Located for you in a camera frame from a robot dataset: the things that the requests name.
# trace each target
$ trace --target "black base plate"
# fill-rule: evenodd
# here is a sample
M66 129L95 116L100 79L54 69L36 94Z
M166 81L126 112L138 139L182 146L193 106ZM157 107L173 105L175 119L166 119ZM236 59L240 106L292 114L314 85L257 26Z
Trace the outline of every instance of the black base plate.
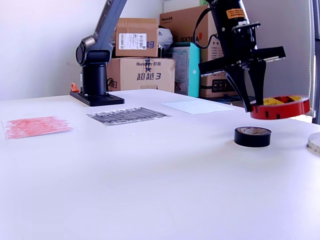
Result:
M109 105L119 105L124 104L125 100L118 96L113 96L110 94L102 96L83 96L77 92L70 92L70 95L79 101L87 104L90 107L99 107L99 106L109 106Z

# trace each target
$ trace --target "white tape roll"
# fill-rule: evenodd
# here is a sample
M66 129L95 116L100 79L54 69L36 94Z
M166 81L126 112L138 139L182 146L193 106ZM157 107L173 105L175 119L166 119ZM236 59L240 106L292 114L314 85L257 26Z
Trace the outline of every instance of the white tape roll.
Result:
M312 151L320 154L320 132L310 135L309 141L308 141L308 147Z

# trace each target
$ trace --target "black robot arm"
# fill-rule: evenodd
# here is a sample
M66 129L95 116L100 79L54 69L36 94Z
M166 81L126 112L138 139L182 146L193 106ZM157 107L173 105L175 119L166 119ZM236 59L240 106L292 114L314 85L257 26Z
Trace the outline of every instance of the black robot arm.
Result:
M217 30L217 34L211 38L215 37L220 41L224 57L200 63L200 74L204 77L225 72L228 81L241 98L246 112L251 112L252 106L246 89L244 69L249 69L248 73L253 85L256 104L263 105L266 62L285 58L285 50L282 46L257 48L256 27L261 24L249 22L242 0L206 1L210 8L201 14L194 35L196 35L197 27L203 17L211 12ZM193 39L194 44L199 48L210 46L210 42L208 46L200 46L196 38Z
M114 34L127 0L106 0L93 35L82 39L76 49L76 60L82 67L81 91L70 94L95 107L123 104L120 97L108 93L106 63L111 59Z

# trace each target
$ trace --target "electrical tape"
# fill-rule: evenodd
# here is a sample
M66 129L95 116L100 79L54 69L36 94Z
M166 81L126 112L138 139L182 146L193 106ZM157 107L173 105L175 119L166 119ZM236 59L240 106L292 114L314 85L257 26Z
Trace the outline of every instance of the electrical tape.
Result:
M243 147L263 148L270 145L271 133L261 127L238 127L234 130L234 142Z
M307 114L310 111L310 101L303 96L280 96L265 98L263 105L251 102L251 117L260 120L288 119Z
M310 135L308 140L308 148L320 154L320 132Z

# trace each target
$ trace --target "red patterned paper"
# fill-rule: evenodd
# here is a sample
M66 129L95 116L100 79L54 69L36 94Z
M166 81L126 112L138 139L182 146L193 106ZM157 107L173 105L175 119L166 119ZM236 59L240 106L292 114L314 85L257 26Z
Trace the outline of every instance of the red patterned paper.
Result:
M71 131L74 128L58 116L18 119L3 122L6 139L21 139Z

